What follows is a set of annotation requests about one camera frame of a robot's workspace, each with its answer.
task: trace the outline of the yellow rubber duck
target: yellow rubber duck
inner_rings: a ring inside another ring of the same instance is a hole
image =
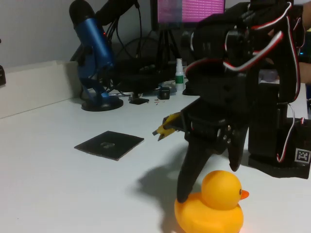
[[[175,201],[175,216],[186,233],[238,233],[243,225],[239,201],[249,196],[239,179],[227,171],[205,176],[200,193]]]

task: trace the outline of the white table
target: white table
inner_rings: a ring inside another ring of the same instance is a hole
[[[152,132],[163,117],[196,97],[172,96],[158,105],[131,105],[90,113],[66,100],[0,120],[1,233],[181,232],[174,213],[176,180],[186,153],[183,133],[157,142]],[[303,95],[296,116],[307,117]],[[144,137],[118,162],[74,146],[105,131]],[[210,171],[229,170],[213,156]],[[249,198],[241,233],[309,233],[311,180],[276,179],[241,166],[236,172]]]

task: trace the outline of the microphone base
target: microphone base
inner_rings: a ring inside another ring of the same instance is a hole
[[[120,108],[123,106],[123,100],[117,96],[110,96],[109,102],[103,101],[102,104],[96,105],[94,102],[87,100],[82,104],[82,109],[88,112],[105,112]]]

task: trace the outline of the white wall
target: white wall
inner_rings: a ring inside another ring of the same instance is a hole
[[[107,0],[87,0],[96,12]],[[69,17],[72,0],[0,0],[0,65],[14,67],[50,60],[68,61],[79,45]],[[150,2],[139,0],[144,32],[151,28]],[[139,32],[137,9],[120,18],[125,42]]]

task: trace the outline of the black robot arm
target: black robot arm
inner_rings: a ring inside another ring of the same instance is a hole
[[[250,165],[276,177],[308,178],[310,163],[297,162],[294,150],[311,150],[310,124],[286,118],[287,104],[300,90],[301,19],[302,8],[292,1],[253,0],[197,25],[190,40],[196,61],[186,76],[200,98],[164,127],[184,131],[189,142],[178,177],[179,202],[188,198],[212,154],[228,149],[231,169],[239,168],[248,129]],[[279,84],[259,83],[266,58]]]

